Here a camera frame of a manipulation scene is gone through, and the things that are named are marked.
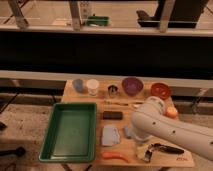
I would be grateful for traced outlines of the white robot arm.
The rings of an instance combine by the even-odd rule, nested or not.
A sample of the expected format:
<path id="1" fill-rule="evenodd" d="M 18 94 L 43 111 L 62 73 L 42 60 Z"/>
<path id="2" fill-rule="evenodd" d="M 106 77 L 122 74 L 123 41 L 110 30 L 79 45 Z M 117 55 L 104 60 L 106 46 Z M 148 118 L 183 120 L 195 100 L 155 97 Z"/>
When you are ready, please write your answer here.
<path id="1" fill-rule="evenodd" d="M 133 135 L 140 140 L 153 135 L 213 161 L 213 128 L 171 119 L 165 112 L 162 99 L 148 97 L 131 114 Z"/>

